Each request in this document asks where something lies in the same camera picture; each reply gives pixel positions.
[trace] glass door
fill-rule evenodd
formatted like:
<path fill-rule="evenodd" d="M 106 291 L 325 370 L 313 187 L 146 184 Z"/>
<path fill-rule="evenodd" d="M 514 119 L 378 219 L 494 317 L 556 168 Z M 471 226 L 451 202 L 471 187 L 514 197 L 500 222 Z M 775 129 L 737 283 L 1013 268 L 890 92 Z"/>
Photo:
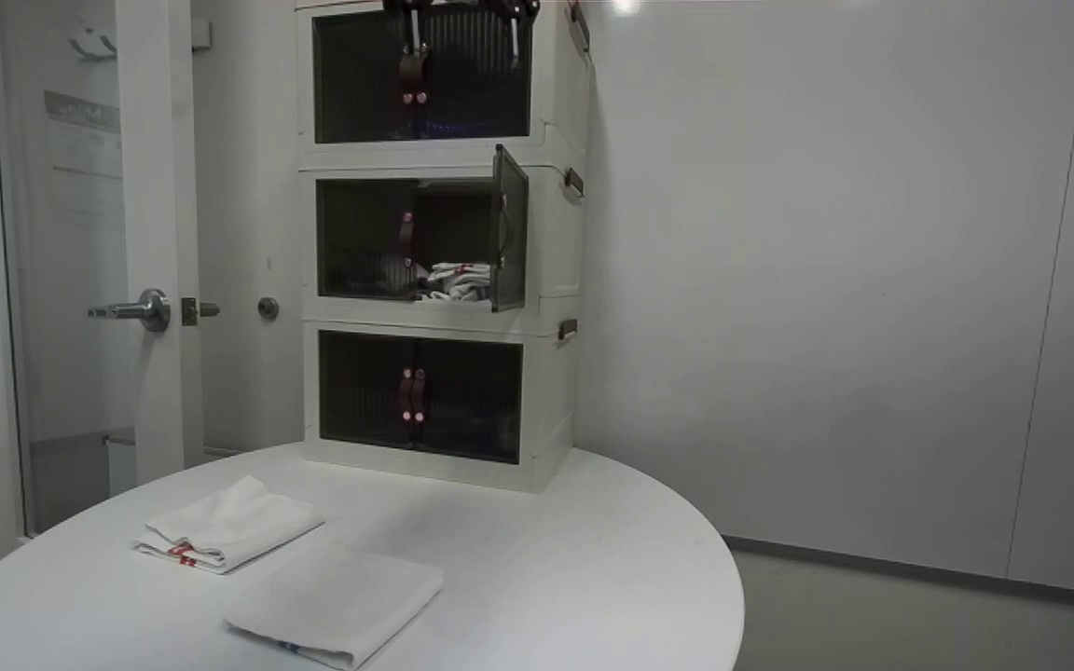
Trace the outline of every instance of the glass door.
<path fill-rule="evenodd" d="M 0 0 L 24 525 L 201 456 L 189 0 Z"/>
<path fill-rule="evenodd" d="M 528 176 L 316 178 L 316 296 L 525 307 Z"/>
<path fill-rule="evenodd" d="M 313 141 L 528 133 L 536 0 L 354 0 L 313 15 Z"/>
<path fill-rule="evenodd" d="M 480 462 L 518 462 L 523 345 L 316 337 L 321 437 Z"/>

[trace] glass panel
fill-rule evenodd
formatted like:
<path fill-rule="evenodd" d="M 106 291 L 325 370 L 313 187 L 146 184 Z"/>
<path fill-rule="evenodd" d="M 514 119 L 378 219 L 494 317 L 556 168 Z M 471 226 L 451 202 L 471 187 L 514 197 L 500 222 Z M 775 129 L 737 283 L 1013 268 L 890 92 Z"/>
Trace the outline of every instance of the glass panel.
<path fill-rule="evenodd" d="M 518 462 L 523 345 L 321 333 L 321 437 Z"/>
<path fill-rule="evenodd" d="M 414 354 L 407 338 L 321 333 L 321 437 L 407 447 L 403 375 Z"/>
<path fill-rule="evenodd" d="M 316 184 L 316 296 L 489 303 L 495 256 L 489 178 Z"/>
<path fill-rule="evenodd" d="M 418 452 L 518 462 L 523 345 L 420 343 L 425 432 Z"/>
<path fill-rule="evenodd" d="M 528 133 L 535 22 L 511 25 L 494 7 L 425 12 L 425 97 L 403 103 L 398 15 L 331 15 L 313 22 L 316 141 L 504 137 Z"/>
<path fill-rule="evenodd" d="M 129 489 L 139 328 L 91 320 L 128 297 L 112 0 L 0 0 L 0 164 L 25 525 L 42 534 Z"/>

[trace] folded white cloth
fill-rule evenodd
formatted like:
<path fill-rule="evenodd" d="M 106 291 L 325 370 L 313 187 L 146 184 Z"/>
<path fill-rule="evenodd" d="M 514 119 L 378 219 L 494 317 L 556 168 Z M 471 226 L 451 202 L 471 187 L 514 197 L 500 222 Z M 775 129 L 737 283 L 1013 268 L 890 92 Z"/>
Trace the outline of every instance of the folded white cloth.
<path fill-rule="evenodd" d="M 328 544 L 236 594 L 223 620 L 247 637 L 354 671 L 407 631 L 441 589 L 436 565 Z"/>
<path fill-rule="evenodd" d="M 425 303 L 485 303 L 494 291 L 494 265 L 436 261 L 420 271 Z"/>
<path fill-rule="evenodd" d="M 209 499 L 153 518 L 133 548 L 173 554 L 182 565 L 231 573 L 316 525 L 321 518 L 308 502 L 270 491 L 257 477 L 241 477 Z"/>

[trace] door handle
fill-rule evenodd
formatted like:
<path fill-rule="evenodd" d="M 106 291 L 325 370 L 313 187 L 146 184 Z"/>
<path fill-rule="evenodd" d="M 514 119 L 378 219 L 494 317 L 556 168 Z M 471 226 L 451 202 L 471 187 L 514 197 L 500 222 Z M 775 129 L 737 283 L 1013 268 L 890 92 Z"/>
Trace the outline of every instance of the door handle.
<path fill-rule="evenodd" d="M 139 303 L 112 303 L 91 309 L 95 320 L 143 320 L 146 333 L 167 333 L 173 309 L 165 303 L 165 291 L 146 286 Z"/>

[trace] glass cabinet compartment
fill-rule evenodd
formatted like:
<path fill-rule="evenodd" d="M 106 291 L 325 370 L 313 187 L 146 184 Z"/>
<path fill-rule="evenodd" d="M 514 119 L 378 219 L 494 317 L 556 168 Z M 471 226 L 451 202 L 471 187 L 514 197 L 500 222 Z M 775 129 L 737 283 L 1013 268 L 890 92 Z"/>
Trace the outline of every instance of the glass cabinet compartment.
<path fill-rule="evenodd" d="M 313 141 L 528 133 L 541 0 L 369 0 L 313 15 Z"/>
<path fill-rule="evenodd" d="M 316 296 L 525 303 L 528 178 L 495 150 L 489 178 L 316 178 Z"/>
<path fill-rule="evenodd" d="M 523 345 L 316 337 L 321 441 L 518 462 Z"/>

